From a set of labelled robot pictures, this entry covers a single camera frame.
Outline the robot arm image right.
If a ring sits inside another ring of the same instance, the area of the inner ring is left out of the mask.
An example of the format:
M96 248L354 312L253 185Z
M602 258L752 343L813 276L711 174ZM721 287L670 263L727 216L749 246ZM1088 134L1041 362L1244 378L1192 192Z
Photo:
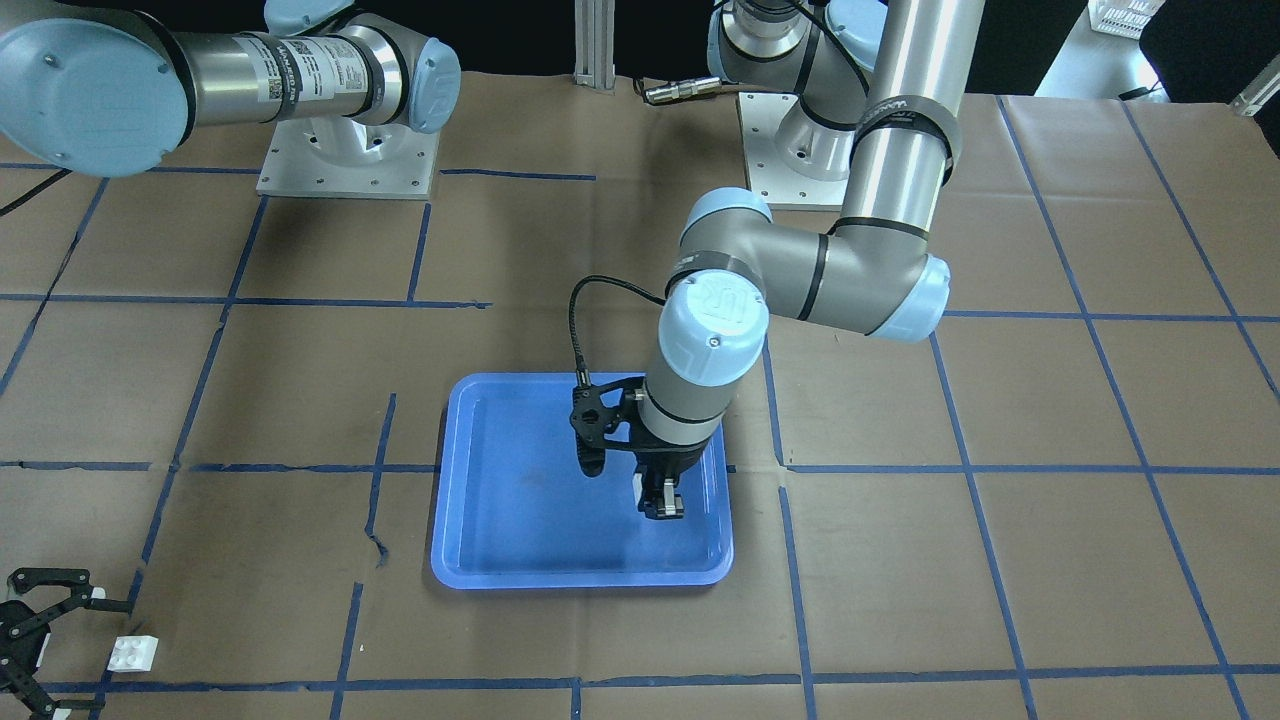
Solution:
M876 60L835 29L835 1L727 1L710 17L708 65L735 83L792 91L812 137L845 178L823 233L780 225L756 192L704 193L678 238L643 375L591 382L570 333L577 383L570 425L586 477L608 451L635 456L637 510L680 519L681 475L703 456L773 315L899 342L924 340L950 296L927 243L963 152L959 110L980 1L891 1Z

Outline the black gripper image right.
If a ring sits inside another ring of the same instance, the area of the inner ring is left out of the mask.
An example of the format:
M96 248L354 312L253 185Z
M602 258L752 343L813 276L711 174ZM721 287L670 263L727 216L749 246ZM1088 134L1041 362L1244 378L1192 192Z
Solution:
M648 519L682 519L681 475L700 460L726 411L726 388L660 380L653 393L641 375L594 386L577 375L570 424L585 477L599 477L608 450L636 459L637 511Z

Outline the robot arm image left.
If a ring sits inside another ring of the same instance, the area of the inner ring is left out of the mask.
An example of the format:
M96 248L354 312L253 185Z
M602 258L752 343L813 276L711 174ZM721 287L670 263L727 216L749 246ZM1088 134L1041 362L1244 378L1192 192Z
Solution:
M419 304L453 51L349 1L271 1L268 32L192 33L141 10L3 4L3 693L33 719L97 714L40 664L63 619L110 632L145 583L228 322L270 306ZM61 295L90 236L229 240L212 283Z

